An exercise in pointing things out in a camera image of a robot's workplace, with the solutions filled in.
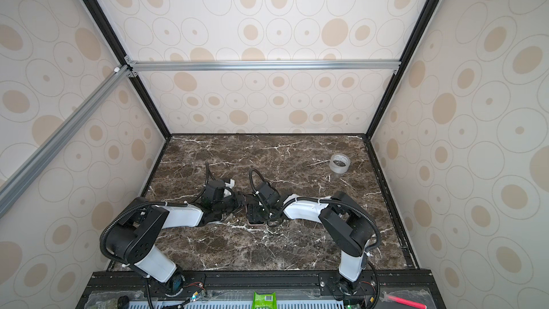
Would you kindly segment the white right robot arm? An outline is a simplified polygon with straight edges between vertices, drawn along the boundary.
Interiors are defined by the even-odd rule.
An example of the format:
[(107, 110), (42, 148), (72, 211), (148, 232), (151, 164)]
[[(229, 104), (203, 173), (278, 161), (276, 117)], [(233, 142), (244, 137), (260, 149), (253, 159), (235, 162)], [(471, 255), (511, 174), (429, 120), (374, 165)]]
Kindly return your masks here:
[(381, 244), (381, 233), (373, 218), (344, 192), (332, 197), (283, 196), (263, 182), (253, 194), (244, 196), (251, 224), (279, 220), (308, 220), (320, 223), (341, 250), (339, 273), (347, 283), (356, 283), (367, 265), (367, 253)]

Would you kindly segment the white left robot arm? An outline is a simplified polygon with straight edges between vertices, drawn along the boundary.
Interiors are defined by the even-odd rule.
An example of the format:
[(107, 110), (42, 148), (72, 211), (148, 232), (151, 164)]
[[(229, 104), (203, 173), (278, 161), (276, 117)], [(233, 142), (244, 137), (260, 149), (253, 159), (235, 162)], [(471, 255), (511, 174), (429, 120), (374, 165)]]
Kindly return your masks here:
[(223, 195), (210, 207), (191, 203), (134, 199), (100, 236), (100, 250), (110, 260), (130, 266), (144, 277), (170, 283), (177, 265), (155, 246), (160, 232), (173, 227), (203, 227), (220, 222), (244, 205), (241, 193)]

